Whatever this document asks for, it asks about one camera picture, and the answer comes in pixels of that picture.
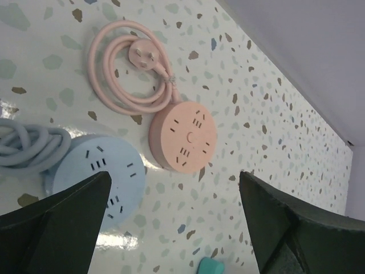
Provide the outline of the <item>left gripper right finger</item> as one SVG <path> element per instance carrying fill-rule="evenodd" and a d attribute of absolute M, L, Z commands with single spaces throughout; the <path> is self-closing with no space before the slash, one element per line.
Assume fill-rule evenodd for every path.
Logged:
<path fill-rule="evenodd" d="M 364 222 L 326 211 L 240 173 L 260 273 L 364 273 Z"/>

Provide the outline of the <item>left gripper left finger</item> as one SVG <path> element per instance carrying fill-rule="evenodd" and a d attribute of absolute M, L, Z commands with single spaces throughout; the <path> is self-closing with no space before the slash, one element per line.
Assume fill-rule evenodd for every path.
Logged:
<path fill-rule="evenodd" d="M 87 273 L 111 189 L 98 172 L 1 216 L 1 273 Z"/>

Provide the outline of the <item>blue round power strip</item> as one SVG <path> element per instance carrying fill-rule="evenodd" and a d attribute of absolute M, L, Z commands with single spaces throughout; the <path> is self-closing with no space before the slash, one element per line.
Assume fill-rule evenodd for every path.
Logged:
<path fill-rule="evenodd" d="M 107 135 L 73 138 L 63 159 L 44 172 L 44 189 L 50 196 L 100 171 L 107 171 L 112 180 L 100 229 L 104 232 L 127 219 L 144 195 L 145 167 L 130 143 Z"/>

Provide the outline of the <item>teal triangular power strip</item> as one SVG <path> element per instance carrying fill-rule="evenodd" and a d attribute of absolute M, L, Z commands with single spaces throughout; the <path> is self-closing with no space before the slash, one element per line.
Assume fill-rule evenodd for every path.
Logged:
<path fill-rule="evenodd" d="M 197 274 L 223 274 L 224 270 L 225 266 L 222 262 L 204 257 L 198 265 Z"/>

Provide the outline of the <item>pink round power strip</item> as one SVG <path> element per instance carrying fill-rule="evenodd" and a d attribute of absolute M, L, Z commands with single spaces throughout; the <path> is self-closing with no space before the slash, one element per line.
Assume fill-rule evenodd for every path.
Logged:
<path fill-rule="evenodd" d="M 149 147 L 164 169 L 192 174 L 212 158 L 217 129 L 210 112 L 201 104 L 184 101 L 169 104 L 152 119 Z"/>

